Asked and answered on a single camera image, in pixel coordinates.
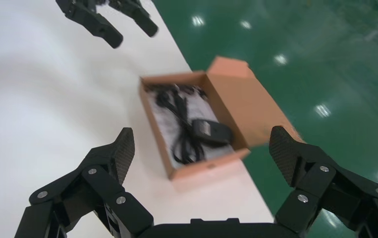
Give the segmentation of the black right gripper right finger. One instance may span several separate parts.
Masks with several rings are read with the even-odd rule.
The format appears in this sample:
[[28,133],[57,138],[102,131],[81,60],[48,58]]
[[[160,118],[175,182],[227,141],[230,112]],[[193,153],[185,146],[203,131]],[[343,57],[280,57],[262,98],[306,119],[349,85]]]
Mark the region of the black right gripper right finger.
[[282,127],[270,133],[269,152],[293,189],[275,222],[303,238],[322,210],[358,238],[378,238],[378,183],[337,164],[320,147],[296,141]]

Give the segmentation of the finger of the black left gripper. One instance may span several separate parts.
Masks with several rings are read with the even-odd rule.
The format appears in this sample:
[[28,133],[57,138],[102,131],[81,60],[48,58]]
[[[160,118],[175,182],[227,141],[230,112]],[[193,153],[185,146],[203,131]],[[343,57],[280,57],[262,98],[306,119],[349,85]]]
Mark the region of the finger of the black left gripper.
[[97,13],[94,0],[56,0],[55,2],[66,18],[83,26],[93,36],[104,39],[114,49],[121,45],[122,34]]
[[154,37],[158,32],[158,26],[151,20],[139,0],[110,0],[108,5],[132,18],[149,37]]

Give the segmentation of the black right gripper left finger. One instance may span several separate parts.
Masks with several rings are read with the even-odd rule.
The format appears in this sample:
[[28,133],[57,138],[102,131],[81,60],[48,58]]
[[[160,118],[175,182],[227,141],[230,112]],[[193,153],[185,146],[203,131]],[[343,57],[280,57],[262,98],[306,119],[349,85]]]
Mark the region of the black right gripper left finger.
[[92,148],[75,170],[30,195],[16,237],[64,238],[89,213],[115,238],[139,237],[154,219],[123,187],[134,154],[129,127],[114,142]]

